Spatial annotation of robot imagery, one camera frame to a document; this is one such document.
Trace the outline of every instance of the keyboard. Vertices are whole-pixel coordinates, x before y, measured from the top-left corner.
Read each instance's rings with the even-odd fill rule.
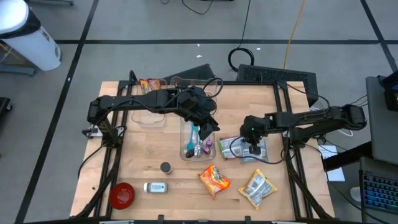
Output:
[[[362,174],[363,206],[398,214],[398,180]]]

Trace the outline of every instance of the blue toothbrush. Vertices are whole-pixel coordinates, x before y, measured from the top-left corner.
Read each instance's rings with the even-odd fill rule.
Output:
[[[195,132],[196,134],[196,128],[193,123],[191,123],[191,135],[189,136],[189,142],[187,144],[187,150],[193,150],[195,146],[193,145],[192,139],[193,139],[193,133]]]

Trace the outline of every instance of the yellow cable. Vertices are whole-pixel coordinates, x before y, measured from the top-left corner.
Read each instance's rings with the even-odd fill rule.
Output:
[[[286,53],[285,53],[285,60],[284,60],[284,69],[286,69],[287,53],[289,52],[290,43],[291,43],[291,41],[292,41],[292,39],[293,39],[294,32],[296,31],[296,27],[297,27],[297,24],[299,23],[301,14],[303,13],[304,5],[305,5],[305,0],[303,0],[303,4],[301,5],[301,9],[300,9],[300,12],[299,12],[299,14],[298,14],[296,23],[294,24],[294,28],[293,28],[292,35],[290,35],[289,42],[287,43],[287,46],[286,46]]]
[[[8,49],[6,46],[3,44],[0,44],[0,47],[2,47],[4,50],[7,50],[9,54],[14,56],[16,59],[19,60],[19,62],[12,62],[12,63],[7,63],[6,65],[25,65],[25,61],[23,61],[20,57],[18,57],[16,54],[14,54],[10,49]]]

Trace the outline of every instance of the white bottle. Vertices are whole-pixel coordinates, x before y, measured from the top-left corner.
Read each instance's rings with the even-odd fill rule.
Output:
[[[166,193],[167,192],[167,183],[161,183],[161,182],[144,183],[144,192],[145,193]]]

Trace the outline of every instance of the orange chip bag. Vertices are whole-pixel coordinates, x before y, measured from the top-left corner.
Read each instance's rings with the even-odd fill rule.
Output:
[[[203,171],[203,173],[198,174],[198,176],[213,199],[216,198],[217,192],[227,189],[231,184],[225,176],[221,175],[215,165],[210,165],[205,171]]]

